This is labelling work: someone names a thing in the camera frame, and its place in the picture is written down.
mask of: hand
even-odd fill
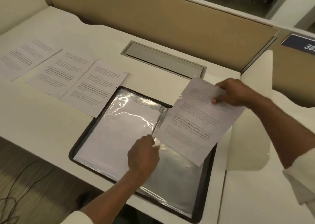
[[[238,79],[228,78],[216,86],[226,90],[226,94],[213,98],[212,103],[226,102],[232,106],[249,108],[252,102],[263,97]]]
[[[148,179],[160,160],[160,146],[153,147],[154,144],[151,135],[142,136],[128,151],[129,170],[139,175],[143,182]]]

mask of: white shirt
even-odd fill
[[[315,148],[298,157],[283,174],[289,180],[300,205],[306,204],[315,217]],[[70,214],[61,224],[93,224],[80,211]]]

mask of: black cable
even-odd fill
[[[10,197],[10,194],[11,194],[11,191],[13,189],[13,186],[14,184],[17,182],[17,180],[19,179],[19,177],[23,174],[23,172],[28,168],[30,167],[31,165],[35,164],[35,163],[43,163],[43,161],[41,160],[38,160],[38,161],[35,161],[35,162],[32,162],[30,164],[28,164],[20,173],[19,175],[17,176],[17,178],[14,180],[12,186],[10,187],[10,190],[7,194],[7,196],[5,198],[2,198],[0,199],[0,202],[1,201],[4,201],[4,206],[3,206],[3,209],[2,209],[2,212],[1,212],[1,216],[0,216],[0,224],[5,224],[5,223],[8,223],[10,222],[10,224],[16,224],[18,221],[19,221],[19,216],[14,216],[12,217],[12,215],[14,214],[14,211],[16,209],[16,206],[18,205],[18,203],[21,201],[21,199],[23,197],[25,197],[25,195],[30,191],[30,189],[38,182],[40,182],[42,179],[44,179],[45,177],[47,177],[49,174],[51,174],[51,172],[54,170],[54,168],[52,168],[52,170],[50,170],[46,175],[44,175],[42,178],[38,179],[37,181],[35,181],[30,187],[29,189],[27,189],[27,191],[23,194],[23,196],[21,198],[19,198],[18,200],[16,200],[15,198],[13,197]],[[6,209],[6,205],[8,203],[8,200],[13,200],[14,201],[14,205],[13,207],[11,208],[11,210],[9,211],[9,214],[8,214],[8,217],[2,221],[2,218],[3,218],[3,215],[4,215],[4,212],[5,212],[5,209]]]

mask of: clear plastic film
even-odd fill
[[[127,153],[132,145],[143,135],[154,136],[168,110],[157,102],[120,89],[74,160],[118,181],[128,171]],[[160,145],[160,161],[138,192],[192,217],[203,166]]]

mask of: metal slot cover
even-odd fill
[[[203,71],[205,70],[201,65],[197,65],[135,42],[131,42],[122,54],[189,79],[193,77],[202,77]]]

